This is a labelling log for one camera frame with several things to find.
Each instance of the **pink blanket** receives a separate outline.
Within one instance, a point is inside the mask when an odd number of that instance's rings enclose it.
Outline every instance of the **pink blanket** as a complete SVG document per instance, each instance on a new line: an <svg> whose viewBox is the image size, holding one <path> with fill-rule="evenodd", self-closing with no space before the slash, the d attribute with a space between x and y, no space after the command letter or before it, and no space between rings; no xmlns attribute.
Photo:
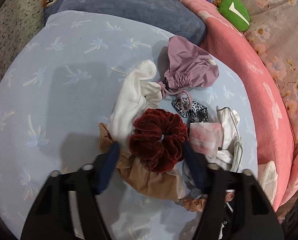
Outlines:
<svg viewBox="0 0 298 240"><path fill-rule="evenodd" d="M244 83L255 124L258 164L274 161L276 165L278 186L273 208L277 210L288 185L295 145L280 93L256 52L214 5L205 0L179 1L207 26L201 47L236 72Z"/></svg>

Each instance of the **white plastic bag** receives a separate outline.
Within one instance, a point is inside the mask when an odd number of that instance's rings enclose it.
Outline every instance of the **white plastic bag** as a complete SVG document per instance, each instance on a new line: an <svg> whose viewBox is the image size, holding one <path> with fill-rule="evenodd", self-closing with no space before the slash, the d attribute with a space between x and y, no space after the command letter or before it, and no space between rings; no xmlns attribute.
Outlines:
<svg viewBox="0 0 298 240"><path fill-rule="evenodd" d="M278 174L274 161L258 165L258 182L272 205L278 185Z"/></svg>

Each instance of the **leopard print fabric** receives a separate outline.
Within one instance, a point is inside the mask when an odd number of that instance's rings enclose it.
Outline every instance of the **leopard print fabric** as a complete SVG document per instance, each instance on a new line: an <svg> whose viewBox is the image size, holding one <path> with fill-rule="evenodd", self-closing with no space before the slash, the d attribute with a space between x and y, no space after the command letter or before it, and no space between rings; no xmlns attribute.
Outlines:
<svg viewBox="0 0 298 240"><path fill-rule="evenodd" d="M173 108L182 116L185 118L190 118L190 123L193 122L209 122L209 118L208 118L208 110L207 108L196 102L193 101L191 104L191 107L189 109L189 111L185 112L181 109L180 106L180 99L176 99L174 101L171 102ZM183 105L184 105L184 109L187 109L189 106L189 99L188 98L183 98Z"/></svg>

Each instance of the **floral bedding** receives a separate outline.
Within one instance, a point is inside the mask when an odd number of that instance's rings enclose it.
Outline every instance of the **floral bedding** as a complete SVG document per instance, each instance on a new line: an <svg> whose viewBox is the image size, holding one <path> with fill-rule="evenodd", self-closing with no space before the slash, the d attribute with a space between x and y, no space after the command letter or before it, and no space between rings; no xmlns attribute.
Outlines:
<svg viewBox="0 0 298 240"><path fill-rule="evenodd" d="M241 0L251 24L244 33L270 72L296 140L285 203L298 189L298 0Z"/></svg>

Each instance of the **drawstring cord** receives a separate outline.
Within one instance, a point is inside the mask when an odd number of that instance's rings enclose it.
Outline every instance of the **drawstring cord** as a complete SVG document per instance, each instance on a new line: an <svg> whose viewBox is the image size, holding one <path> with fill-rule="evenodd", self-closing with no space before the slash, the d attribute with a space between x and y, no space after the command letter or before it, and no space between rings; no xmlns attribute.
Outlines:
<svg viewBox="0 0 298 240"><path fill-rule="evenodd" d="M190 95L190 93L188 91L186 91L185 89L180 89L176 92L170 92L166 89L166 85L161 80L158 81L158 84L161 86L162 98L166 98L167 95L170 95L170 96L179 95L181 110L183 110L184 112L188 112L190 110L190 107L192 104L192 96ZM186 109L184 108L184 104L183 104L183 100L182 100L183 94L186 94L188 97L188 100L189 100L189 105Z"/></svg>

